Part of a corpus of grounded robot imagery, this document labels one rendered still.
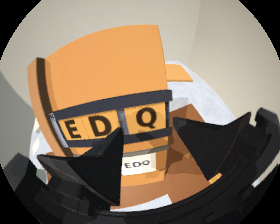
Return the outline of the white paper ticket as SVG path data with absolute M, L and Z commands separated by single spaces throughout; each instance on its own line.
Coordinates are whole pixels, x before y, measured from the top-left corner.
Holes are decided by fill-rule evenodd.
M 156 171 L 156 153 L 144 156 L 123 157 L 121 175 L 140 175 L 140 173 Z

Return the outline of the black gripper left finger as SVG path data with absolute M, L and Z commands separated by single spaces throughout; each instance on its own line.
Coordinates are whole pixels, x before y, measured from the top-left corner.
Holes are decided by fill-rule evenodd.
M 51 176 L 79 183 L 104 201 L 111 202 L 111 206 L 120 206 L 123 148 L 124 131 L 117 127 L 83 155 L 56 157 L 39 153 L 36 159 Z

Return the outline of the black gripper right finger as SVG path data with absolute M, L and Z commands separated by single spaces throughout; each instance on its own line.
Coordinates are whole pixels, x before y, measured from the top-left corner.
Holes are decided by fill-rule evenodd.
M 220 173 L 218 169 L 228 157 L 238 133 L 250 123 L 250 116 L 252 112 L 246 112 L 225 125 L 173 117 L 172 125 L 209 181 Z

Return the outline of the brown wooden easel board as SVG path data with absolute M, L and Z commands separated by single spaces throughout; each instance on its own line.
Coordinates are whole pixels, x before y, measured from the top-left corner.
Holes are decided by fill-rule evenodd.
M 169 148 L 167 72 L 160 31 L 152 24 L 113 27 L 79 37 L 27 65 L 28 89 L 40 131 L 56 157 L 83 155 L 101 141 L 67 140 L 60 119 L 117 109 L 123 157 L 156 153 L 156 171 L 121 175 L 120 186 L 163 181 Z M 129 133 L 124 108 L 165 101 L 165 128 Z

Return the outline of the tan flat board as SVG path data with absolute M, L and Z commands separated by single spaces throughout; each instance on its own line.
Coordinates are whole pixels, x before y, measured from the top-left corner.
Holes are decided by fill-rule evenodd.
M 187 83 L 187 81 L 191 81 L 193 83 L 193 79 L 188 72 L 185 72 L 185 69 L 181 67 L 181 65 L 177 64 L 165 64 L 165 72 L 167 72 L 167 81 L 183 81 L 183 83 Z

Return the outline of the grey cylindrical container with orange lid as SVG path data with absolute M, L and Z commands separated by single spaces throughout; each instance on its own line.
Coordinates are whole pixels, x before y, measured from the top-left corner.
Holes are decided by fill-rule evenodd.
M 42 180 L 44 184 L 46 184 L 47 177 L 46 172 L 44 172 L 43 169 L 36 169 L 36 177 L 39 177 L 39 179 Z

